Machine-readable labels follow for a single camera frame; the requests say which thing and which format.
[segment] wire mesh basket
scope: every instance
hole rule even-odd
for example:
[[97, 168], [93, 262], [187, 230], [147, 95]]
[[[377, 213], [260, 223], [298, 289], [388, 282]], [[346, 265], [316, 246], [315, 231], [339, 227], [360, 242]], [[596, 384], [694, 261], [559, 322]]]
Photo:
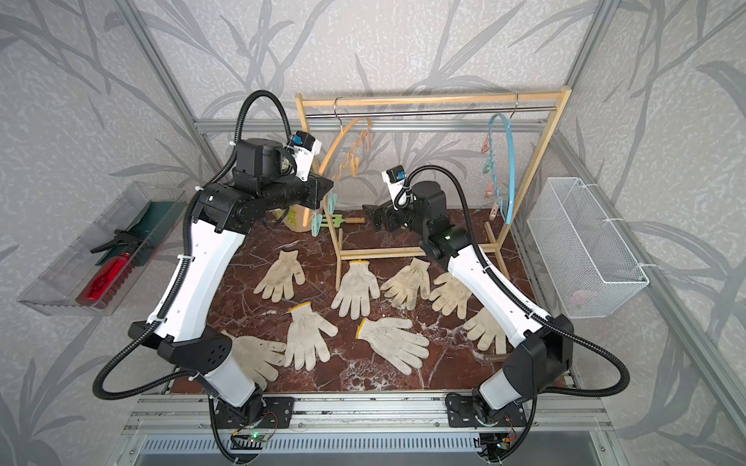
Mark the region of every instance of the wire mesh basket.
[[548, 178], [528, 226], [568, 317], [606, 317], [648, 285], [580, 178]]

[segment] white cotton glove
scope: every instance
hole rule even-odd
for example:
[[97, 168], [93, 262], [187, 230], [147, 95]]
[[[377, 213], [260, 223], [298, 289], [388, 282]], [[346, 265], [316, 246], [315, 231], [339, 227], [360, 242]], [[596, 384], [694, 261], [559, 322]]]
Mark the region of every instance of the white cotton glove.
[[316, 354], [322, 362], [331, 355], [319, 330], [329, 336], [335, 336], [338, 329], [325, 318], [311, 310], [311, 303], [299, 304], [290, 311], [292, 323], [287, 330], [287, 349], [285, 350], [285, 367], [295, 358], [295, 369], [300, 371], [303, 361], [306, 371], [316, 366]]
[[412, 259], [412, 263], [402, 268], [396, 275], [389, 278], [383, 285], [382, 290], [388, 290], [386, 297], [393, 297], [392, 305], [403, 309], [404, 301], [407, 309], [413, 310], [417, 305], [417, 290], [420, 291], [422, 299], [430, 297], [430, 276], [427, 274], [429, 262], [420, 259]]
[[373, 351], [403, 374], [410, 375], [412, 368], [422, 367], [420, 358], [426, 359], [430, 355], [425, 349], [430, 342], [422, 335], [402, 330], [409, 328], [412, 328], [410, 319], [385, 317], [370, 321], [365, 318], [360, 322], [355, 338], [370, 343]]
[[282, 365], [285, 357], [280, 354], [285, 351], [285, 344], [279, 341], [258, 339], [255, 336], [232, 336], [227, 331], [221, 332], [230, 336], [233, 342], [231, 351], [238, 366], [246, 376], [255, 381], [262, 390], [267, 389], [267, 382], [278, 379], [278, 370], [273, 365]]
[[363, 317], [371, 313], [371, 302], [368, 299], [368, 290], [371, 297], [378, 299], [378, 280], [370, 270], [368, 270], [367, 260], [350, 261], [350, 270], [342, 277], [342, 285], [331, 303], [331, 308], [336, 309], [340, 303], [339, 317], [345, 317], [350, 312], [352, 320]]
[[272, 296], [273, 303], [279, 303], [285, 291], [285, 299], [291, 299], [295, 294], [292, 290], [292, 278], [298, 285], [306, 283], [306, 276], [303, 275], [301, 263], [298, 262], [297, 251], [280, 251], [280, 259], [277, 259], [272, 267], [267, 271], [262, 281], [259, 282], [254, 294], [262, 293], [262, 299]]
[[507, 351], [505, 331], [486, 307], [483, 307], [474, 317], [467, 320], [464, 323], [464, 328], [468, 330], [466, 338], [472, 341], [479, 339], [479, 343], [477, 343], [479, 351], [487, 351], [492, 344], [492, 340], [495, 340], [495, 354], [505, 354]]
[[466, 319], [466, 303], [471, 297], [471, 290], [466, 285], [448, 272], [433, 280], [433, 284], [445, 285], [430, 292], [430, 300], [433, 303], [433, 311], [440, 311], [443, 315], [451, 315], [457, 307], [456, 315], [459, 319]]

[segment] wooden clothes rack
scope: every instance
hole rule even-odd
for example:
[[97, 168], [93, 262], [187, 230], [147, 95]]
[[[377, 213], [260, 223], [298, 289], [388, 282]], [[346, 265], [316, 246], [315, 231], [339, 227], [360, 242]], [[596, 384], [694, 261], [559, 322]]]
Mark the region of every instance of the wooden clothes rack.
[[[508, 236], [510, 231], [510, 225], [513, 224], [513, 219], [518, 215], [518, 208], [521, 206], [521, 202], [528, 191], [531, 182], [533, 181], [536, 170], [539, 168], [539, 164], [544, 158], [544, 153], [549, 146], [549, 140], [557, 129], [557, 123], [562, 116], [562, 112], [567, 105], [567, 101], [570, 98], [570, 88], [564, 86], [561, 90], [556, 92], [525, 92], [525, 93], [510, 93], [510, 94], [484, 94], [484, 95], [430, 95], [422, 97], [368, 97], [368, 98], [333, 98], [333, 99], [304, 99], [303, 95], [295, 95], [295, 106], [298, 108], [298, 117], [301, 120], [301, 126], [303, 131], [310, 133], [308, 126], [308, 115], [306, 114], [307, 107], [333, 107], [335, 109], [334, 114], [326, 115], [311, 115], [311, 118], [349, 118], [344, 113], [337, 113], [337, 107], [361, 107], [367, 105], [412, 105], [412, 104], [473, 104], [473, 103], [484, 103], [484, 102], [515, 102], [515, 109], [489, 109], [489, 112], [496, 110], [500, 111], [538, 111], [543, 109], [544, 111], [550, 110], [547, 124], [542, 131], [542, 135], [539, 138], [539, 144], [536, 145], [536, 150], [531, 157], [526, 173], [521, 181], [521, 185], [518, 187], [518, 191], [515, 194], [515, 200], [513, 202], [513, 217], [510, 219], [509, 224], [503, 225], [495, 238], [495, 234], [492, 232], [492, 227], [489, 222], [485, 222], [485, 230], [489, 243], [480, 245], [486, 253], [493, 253], [498, 262], [500, 272], [506, 277], [509, 277], [508, 270], [505, 266], [500, 249], [502, 248], [505, 238]], [[525, 107], [518, 107], [520, 101], [547, 101], [554, 100], [553, 110], [548, 107], [532, 107], [526, 109]], [[445, 110], [443, 112], [433, 111], [427, 114], [453, 114], [453, 113], [474, 113], [459, 112], [458, 110]], [[325, 169], [328, 167], [331, 157], [334, 154], [337, 146], [344, 139], [347, 132], [357, 123], [360, 118], [364, 117], [366, 113], [355, 113], [352, 122], [347, 124], [335, 138], [332, 145], [329, 147], [324, 160], [321, 164], [314, 160], [313, 171], [318, 174], [324, 174]], [[334, 246], [334, 252], [336, 254], [336, 289], [339, 290], [339, 285], [342, 280], [342, 261], [353, 260], [353, 259], [387, 259], [392, 257], [412, 257], [412, 256], [424, 256], [424, 251], [421, 248], [378, 248], [378, 249], [343, 249], [342, 248], [342, 228], [335, 229], [334, 222], [332, 221], [331, 215], [327, 209], [327, 203], [322, 202], [324, 207], [324, 215], [327, 219], [327, 226], [331, 235], [331, 241]], [[304, 212], [303, 225], [308, 225], [310, 211], [308, 209]]]

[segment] green clothespin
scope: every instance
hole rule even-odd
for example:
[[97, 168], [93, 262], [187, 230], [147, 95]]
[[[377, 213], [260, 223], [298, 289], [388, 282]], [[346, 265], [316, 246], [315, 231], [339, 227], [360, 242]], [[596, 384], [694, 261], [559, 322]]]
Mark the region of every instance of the green clothespin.
[[327, 195], [327, 208], [329, 209], [329, 214], [334, 213], [334, 208], [336, 207], [336, 193], [332, 192], [329, 195]]
[[313, 217], [311, 218], [311, 234], [314, 236], [319, 235], [319, 231], [321, 231], [322, 228], [322, 219], [324, 218], [323, 215], [319, 215], [317, 212], [313, 213]]
[[[336, 213], [331, 216], [332, 224], [335, 228], [339, 228], [339, 226], [345, 221], [345, 219], [342, 218], [342, 214]], [[322, 227], [328, 227], [329, 224], [326, 221], [326, 218], [322, 218]]]

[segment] metal grille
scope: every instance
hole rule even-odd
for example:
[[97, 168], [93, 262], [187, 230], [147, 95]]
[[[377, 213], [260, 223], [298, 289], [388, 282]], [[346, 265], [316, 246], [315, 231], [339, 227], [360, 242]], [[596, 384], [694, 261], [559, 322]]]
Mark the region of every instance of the metal grille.
[[[230, 450], [227, 435], [221, 436]], [[475, 432], [452, 433], [278, 433], [256, 452], [235, 453], [412, 453], [478, 451]], [[217, 453], [211, 435], [148, 435], [140, 454]]]
[[605, 317], [648, 285], [614, 221], [580, 178], [548, 178], [528, 217], [569, 317]]

